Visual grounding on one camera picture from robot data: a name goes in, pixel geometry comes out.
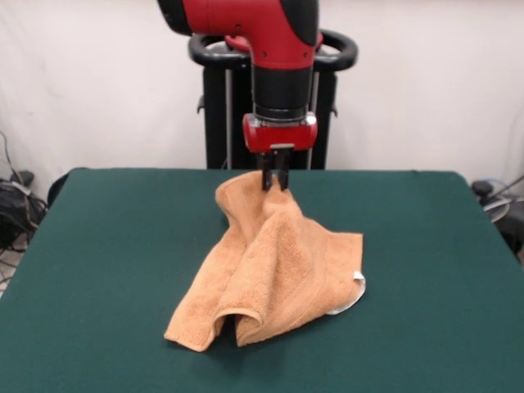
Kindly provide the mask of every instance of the cable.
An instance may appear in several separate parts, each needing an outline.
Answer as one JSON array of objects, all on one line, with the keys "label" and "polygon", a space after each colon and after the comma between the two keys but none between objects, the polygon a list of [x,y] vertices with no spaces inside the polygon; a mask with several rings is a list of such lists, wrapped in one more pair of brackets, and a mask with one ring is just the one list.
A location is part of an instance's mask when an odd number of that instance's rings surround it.
[{"label": "cable", "polygon": [[3,131],[0,129],[0,136],[3,138],[3,150],[6,153],[6,160],[9,164],[9,168],[11,168],[11,172],[18,178],[18,181],[20,184],[23,184],[22,177],[18,172],[16,172],[15,168],[13,167],[13,164],[11,163],[11,158],[9,157],[9,149],[7,148],[7,136],[3,133]]},{"label": "cable", "polygon": [[9,268],[14,268],[14,269],[16,269],[18,267],[15,264],[10,264],[9,262],[6,262],[5,260],[0,260],[0,264],[4,264],[4,265],[6,265]]},{"label": "cable", "polygon": [[[5,277],[3,278],[2,280],[0,280],[0,285],[4,284],[4,283],[8,283],[11,281],[11,279],[14,277],[15,275],[11,275],[10,277]],[[3,289],[0,289],[0,292],[4,292],[6,290],[6,288],[3,288]]]},{"label": "cable", "polygon": [[508,187],[508,184],[506,182],[504,182],[503,180],[500,180],[499,178],[484,178],[482,179],[484,182],[488,182],[488,183],[495,183],[495,184],[498,184],[502,187],[505,187],[507,188],[510,192],[511,192],[511,188]]},{"label": "cable", "polygon": [[511,187],[513,186],[516,186],[517,184],[519,184],[522,180],[524,180],[524,174],[522,176],[520,176],[519,178],[517,178],[517,180],[513,181],[512,183],[510,183],[508,186],[504,187],[502,190],[500,191],[497,191],[495,194],[493,194],[492,196],[490,196],[488,198],[488,202],[491,202],[493,201],[496,197],[498,197],[499,195],[502,195],[503,193],[505,193],[507,190],[511,189]]}]

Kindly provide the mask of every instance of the green table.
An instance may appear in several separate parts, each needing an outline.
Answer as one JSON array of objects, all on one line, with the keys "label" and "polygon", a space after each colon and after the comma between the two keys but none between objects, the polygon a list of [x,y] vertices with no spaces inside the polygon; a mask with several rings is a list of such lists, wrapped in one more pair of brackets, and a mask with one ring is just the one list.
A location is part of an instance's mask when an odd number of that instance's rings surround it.
[{"label": "green table", "polygon": [[516,392],[524,277],[457,174],[296,172],[305,215],[365,235],[352,309],[198,354],[163,339],[226,229],[228,171],[78,169],[0,300],[0,391]]}]

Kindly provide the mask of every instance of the crumpled towel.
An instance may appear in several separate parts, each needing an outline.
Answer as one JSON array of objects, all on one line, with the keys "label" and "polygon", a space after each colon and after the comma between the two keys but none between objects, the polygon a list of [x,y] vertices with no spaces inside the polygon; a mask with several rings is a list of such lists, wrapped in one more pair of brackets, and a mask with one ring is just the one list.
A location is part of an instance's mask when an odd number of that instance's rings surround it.
[{"label": "crumpled towel", "polygon": [[304,217],[289,190],[261,190],[261,172],[216,190],[229,228],[169,322],[165,339],[202,352],[236,315],[244,346],[351,307],[365,291],[363,236],[332,233]]}]

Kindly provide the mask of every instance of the black metal frame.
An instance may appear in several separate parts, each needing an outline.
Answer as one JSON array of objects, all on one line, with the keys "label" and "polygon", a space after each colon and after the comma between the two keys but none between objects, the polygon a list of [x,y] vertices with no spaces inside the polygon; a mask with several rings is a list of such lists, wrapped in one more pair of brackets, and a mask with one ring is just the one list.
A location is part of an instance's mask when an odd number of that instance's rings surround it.
[{"label": "black metal frame", "polygon": [[[310,166],[309,152],[295,151],[291,155],[292,169],[325,169],[331,115],[335,111],[336,72],[353,66],[358,56],[358,48],[351,39],[328,30],[322,32],[323,44],[338,49],[339,53],[328,54],[320,49],[315,56],[314,73],[318,85],[313,86],[314,107],[311,107],[311,110],[317,116],[318,136],[311,152]],[[251,60],[248,54],[237,52],[225,45],[208,48],[212,43],[221,41],[223,39],[220,37],[194,35],[189,42],[191,58],[205,67],[203,108],[206,124],[206,165],[208,169],[255,169],[257,160],[247,150],[242,131],[242,118],[246,113],[251,113],[253,107]],[[228,111],[231,116],[229,136]],[[231,149],[230,162],[228,143]]]}]

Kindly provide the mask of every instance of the black handle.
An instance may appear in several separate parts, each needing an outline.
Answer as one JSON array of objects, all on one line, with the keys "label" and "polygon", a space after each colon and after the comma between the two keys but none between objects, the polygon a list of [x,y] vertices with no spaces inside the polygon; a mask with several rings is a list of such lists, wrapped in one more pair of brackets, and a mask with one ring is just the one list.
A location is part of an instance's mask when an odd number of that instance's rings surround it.
[{"label": "black handle", "polygon": [[231,50],[227,45],[208,48],[224,40],[221,36],[194,34],[189,40],[189,56],[204,67],[241,70],[251,66],[249,53]]},{"label": "black handle", "polygon": [[355,41],[335,31],[323,29],[321,32],[324,36],[323,45],[334,47],[340,52],[328,54],[321,47],[314,57],[314,70],[337,72],[354,66],[359,56]]},{"label": "black handle", "polygon": [[[359,49],[356,43],[343,34],[330,30],[321,30],[323,45],[334,47],[339,52],[328,54],[322,47],[314,58],[315,71],[337,72],[351,68],[357,61]],[[249,53],[232,50],[227,45],[209,48],[213,43],[219,43],[224,37],[194,34],[189,40],[189,56],[197,64],[205,67],[224,70],[242,70],[251,66]]]}]

